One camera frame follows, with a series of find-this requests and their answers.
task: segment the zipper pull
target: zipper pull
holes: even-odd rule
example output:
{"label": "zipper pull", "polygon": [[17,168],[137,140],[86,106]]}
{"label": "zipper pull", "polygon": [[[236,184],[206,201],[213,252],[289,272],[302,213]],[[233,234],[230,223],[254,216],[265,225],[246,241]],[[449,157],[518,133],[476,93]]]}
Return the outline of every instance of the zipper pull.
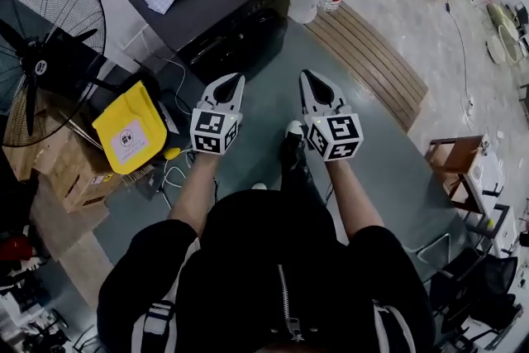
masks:
{"label": "zipper pull", "polygon": [[290,317],[287,320],[287,327],[288,331],[292,334],[292,339],[299,343],[300,341],[304,341],[303,335],[301,333],[301,327],[299,325],[299,319],[296,317]]}

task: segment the black shirt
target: black shirt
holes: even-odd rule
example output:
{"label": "black shirt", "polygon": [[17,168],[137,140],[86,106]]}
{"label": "black shirt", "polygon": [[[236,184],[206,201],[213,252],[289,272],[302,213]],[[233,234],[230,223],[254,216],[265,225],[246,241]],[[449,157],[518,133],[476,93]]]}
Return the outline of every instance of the black shirt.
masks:
{"label": "black shirt", "polygon": [[[99,336],[110,352],[131,350],[134,323],[167,294],[196,237],[177,220],[134,237],[99,294]],[[179,277],[178,353],[251,353],[290,340],[278,265],[290,316],[299,320],[307,344],[378,351],[376,300],[403,315],[417,352],[431,349],[435,332],[427,294],[400,243],[383,227],[364,228],[344,246],[322,205],[251,190],[222,199],[210,211],[200,245]]]}

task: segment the zipper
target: zipper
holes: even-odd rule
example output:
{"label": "zipper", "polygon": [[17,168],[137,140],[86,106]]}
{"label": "zipper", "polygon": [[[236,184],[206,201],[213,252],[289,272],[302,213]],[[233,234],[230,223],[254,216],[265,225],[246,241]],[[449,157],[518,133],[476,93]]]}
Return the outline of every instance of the zipper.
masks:
{"label": "zipper", "polygon": [[284,278],[283,266],[278,265],[279,277],[281,278],[281,286],[283,288],[283,312],[284,321],[287,325],[288,332],[292,336],[292,340],[299,343],[303,341],[303,334],[301,333],[301,327],[299,325],[299,319],[296,317],[290,317],[290,303],[288,301],[288,288],[287,280]]}

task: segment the fan grille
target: fan grille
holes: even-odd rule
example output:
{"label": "fan grille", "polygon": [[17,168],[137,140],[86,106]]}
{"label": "fan grille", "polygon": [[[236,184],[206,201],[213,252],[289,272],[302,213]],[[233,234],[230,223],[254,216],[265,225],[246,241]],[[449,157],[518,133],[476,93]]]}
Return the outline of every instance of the fan grille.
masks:
{"label": "fan grille", "polygon": [[[101,0],[0,0],[0,19],[25,40],[38,43],[45,43],[58,28],[71,36],[97,30],[83,43],[104,54],[106,22]],[[34,129],[29,136],[26,128],[27,76],[15,50],[0,36],[0,115],[4,116],[4,121],[7,117],[3,144],[31,145],[58,131],[78,111],[91,85],[86,83],[86,89],[76,101],[60,102],[69,105],[60,113],[50,112],[47,99],[52,97],[39,89]]]}

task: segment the forearm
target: forearm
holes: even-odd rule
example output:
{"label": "forearm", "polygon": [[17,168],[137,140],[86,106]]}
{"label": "forearm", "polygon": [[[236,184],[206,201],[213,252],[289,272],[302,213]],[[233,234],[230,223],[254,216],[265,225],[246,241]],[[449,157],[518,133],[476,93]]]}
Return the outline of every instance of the forearm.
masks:
{"label": "forearm", "polygon": [[369,200],[360,181],[355,177],[349,163],[334,160],[326,163],[334,187],[341,221],[349,239],[364,227],[383,227],[384,223]]}
{"label": "forearm", "polygon": [[207,212],[213,193],[213,177],[220,156],[199,154],[180,190],[179,198],[168,219],[179,219],[189,224],[198,236],[206,225]]}

